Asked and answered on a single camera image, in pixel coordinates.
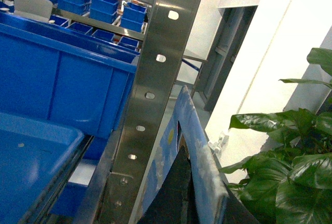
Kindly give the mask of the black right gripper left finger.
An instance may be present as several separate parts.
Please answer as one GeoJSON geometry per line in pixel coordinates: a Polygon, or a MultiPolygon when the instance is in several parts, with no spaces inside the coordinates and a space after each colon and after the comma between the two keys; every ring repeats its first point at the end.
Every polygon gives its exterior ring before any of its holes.
{"type": "Polygon", "coordinates": [[[153,202],[138,223],[198,223],[191,163],[181,147],[153,202]]]}

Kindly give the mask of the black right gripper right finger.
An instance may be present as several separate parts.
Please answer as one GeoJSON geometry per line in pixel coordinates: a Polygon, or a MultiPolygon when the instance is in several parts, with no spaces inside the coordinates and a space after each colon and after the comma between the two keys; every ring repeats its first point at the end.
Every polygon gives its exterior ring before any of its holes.
{"type": "Polygon", "coordinates": [[[224,213],[224,223],[259,224],[259,221],[243,206],[226,184],[228,196],[224,213]]]}

